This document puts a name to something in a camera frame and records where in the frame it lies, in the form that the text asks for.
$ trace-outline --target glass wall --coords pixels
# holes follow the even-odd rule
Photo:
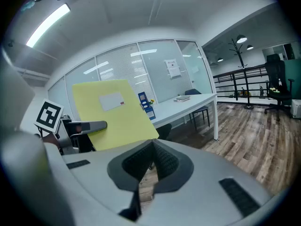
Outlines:
[[[192,87],[202,94],[212,93],[205,62],[195,42],[177,41],[183,54]]]
[[[145,66],[150,74],[158,102],[184,95],[191,89],[191,82],[186,71],[183,56],[174,40],[139,43]],[[165,60],[175,59],[181,75],[171,78]]]
[[[91,81],[98,81],[97,68],[94,58],[88,60],[87,62],[83,63],[79,67],[66,74],[66,88],[68,99],[70,102],[73,117],[76,121],[80,121],[80,117],[73,99],[72,85]]]
[[[148,100],[155,99],[137,44],[101,54],[96,61],[101,81],[126,79],[137,98],[145,92]]]
[[[180,75],[171,78],[166,60],[176,60]],[[138,93],[145,92],[148,100],[154,99],[157,103],[184,95],[192,86],[201,93],[212,92],[196,43],[179,41],[177,44],[175,40],[160,40],[112,49],[85,61],[50,88],[48,97],[63,105],[64,113],[80,121],[72,86],[117,79],[127,80],[137,97]]]
[[[62,105],[64,107],[63,114],[68,114],[71,118],[73,118],[66,94],[64,77],[61,78],[57,83],[54,84],[53,87],[48,90],[48,99],[55,103],[58,103],[59,105]]]

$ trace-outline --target desk leg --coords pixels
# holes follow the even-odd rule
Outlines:
[[[217,118],[217,102],[216,97],[211,101],[212,114],[213,114],[213,123],[214,123],[214,139],[218,139],[218,118]]]

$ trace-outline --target black office chair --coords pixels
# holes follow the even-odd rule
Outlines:
[[[164,126],[157,128],[156,130],[159,134],[158,139],[167,140],[167,137],[171,131],[171,127],[172,127],[171,124],[166,124]]]
[[[280,121],[279,110],[284,111],[289,117],[292,117],[289,110],[282,105],[284,100],[292,99],[292,82],[293,79],[288,79],[290,82],[290,91],[287,90],[287,85],[285,81],[285,64],[284,61],[280,60],[278,54],[268,55],[267,62],[265,63],[265,68],[269,76],[269,88],[275,88],[280,91],[280,93],[273,92],[269,89],[268,96],[272,99],[277,100],[277,105],[270,104],[270,107],[264,110],[266,114],[268,110],[277,110],[277,121]]]
[[[185,91],[185,95],[186,96],[201,95],[201,93],[197,89],[189,89],[189,90]],[[202,114],[203,114],[203,120],[204,120],[204,123],[205,123],[204,111],[207,111],[208,126],[210,126],[208,107],[207,106],[203,106],[203,107],[197,109],[196,111],[192,112],[192,117],[193,117],[193,122],[194,122],[194,128],[196,130],[197,130],[197,125],[196,125],[196,119],[194,118],[194,114],[202,112]]]

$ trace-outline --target white desk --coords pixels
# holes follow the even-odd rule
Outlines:
[[[156,119],[153,119],[155,128],[159,128],[168,123],[171,123],[185,115],[192,113],[193,111],[211,103],[213,111],[214,121],[214,139],[218,139],[218,118],[217,118],[217,94],[201,94],[192,95],[190,100],[185,102],[174,102],[174,99],[169,99],[157,105],[154,105],[153,109],[156,115]]]

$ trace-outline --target wooden floor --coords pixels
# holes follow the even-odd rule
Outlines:
[[[272,194],[288,187],[301,163],[301,120],[276,111],[264,114],[263,106],[246,110],[243,105],[218,104],[219,139],[213,139],[213,125],[196,117],[197,131],[188,122],[171,131],[173,142],[218,154],[251,174]],[[213,122],[212,110],[209,110]],[[140,182],[142,210],[152,200],[158,181],[156,169],[148,170]]]

